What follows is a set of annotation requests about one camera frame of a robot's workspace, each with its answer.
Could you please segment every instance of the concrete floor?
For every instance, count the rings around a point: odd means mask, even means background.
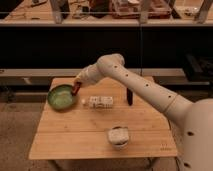
[[[198,99],[194,94],[188,97]],[[54,171],[47,161],[30,161],[28,154],[35,135],[46,93],[16,94],[12,102],[0,96],[0,171]],[[181,136],[172,124],[172,131],[181,153]],[[141,171],[147,159],[119,160],[60,160],[66,170],[72,171]],[[154,171],[175,171],[174,158],[161,158]]]

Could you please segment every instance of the item on shelf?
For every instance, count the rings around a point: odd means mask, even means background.
[[[187,16],[196,16],[197,13],[199,12],[199,8],[197,7],[187,7],[185,10],[184,10],[184,14],[187,15]]]
[[[89,7],[78,5],[75,13],[73,14],[74,19],[81,19],[89,16]]]
[[[190,81],[213,80],[213,59],[211,56],[187,54],[183,58],[183,70]]]
[[[63,19],[66,19],[70,13],[69,2],[68,0],[60,0],[58,1],[58,3],[59,3],[59,8],[60,8],[62,17]]]
[[[140,1],[138,0],[111,0],[110,11],[114,18],[139,18]],[[149,9],[149,18],[169,18],[171,8],[164,0],[152,0]]]
[[[109,13],[109,0],[89,0],[90,15],[102,18]]]
[[[30,7],[37,7],[39,5],[47,3],[47,1],[48,0],[32,0],[32,4],[30,5]]]

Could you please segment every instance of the cable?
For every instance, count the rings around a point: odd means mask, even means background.
[[[175,163],[176,163],[176,170],[180,171],[180,160],[178,159],[178,157],[174,157],[175,159]]]
[[[37,2],[37,3],[33,3],[30,5],[30,8],[33,8],[33,7],[37,7],[37,6],[40,6],[40,5],[43,5],[43,4],[46,4],[48,0],[46,1],[43,1],[43,2]]]
[[[146,169],[151,169],[151,171],[154,171],[154,169],[152,167],[152,161],[151,161],[151,159],[148,157],[147,160],[149,161],[149,166]]]
[[[143,69],[143,60],[142,60],[142,57],[143,57],[143,30],[142,30],[142,25],[141,25],[140,21],[139,21],[139,27],[140,27],[140,66],[141,66],[140,75],[142,76],[142,69]]]
[[[169,124],[169,130],[172,130],[172,125],[171,125],[171,121],[169,119],[167,119],[168,124]]]

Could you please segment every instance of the table leg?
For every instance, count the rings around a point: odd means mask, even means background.
[[[157,161],[159,160],[159,157],[155,157],[155,158],[148,158],[149,160],[149,164],[145,167],[146,170],[150,170],[154,167],[154,165],[157,163]]]
[[[64,169],[61,166],[59,166],[58,163],[55,160],[48,160],[48,162],[51,166],[53,166],[53,168],[56,171],[64,171]]]

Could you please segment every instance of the wooden table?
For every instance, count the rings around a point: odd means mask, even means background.
[[[60,84],[73,84],[73,78],[55,78],[51,88]],[[94,109],[81,103],[93,95],[112,96],[113,108]],[[69,110],[56,112],[46,103],[29,159],[177,156],[167,119],[136,95],[133,97],[133,105],[129,106],[126,88],[105,78],[94,86],[81,88],[77,104]],[[115,126],[129,128],[130,141],[122,150],[115,150],[107,140],[107,131]]]

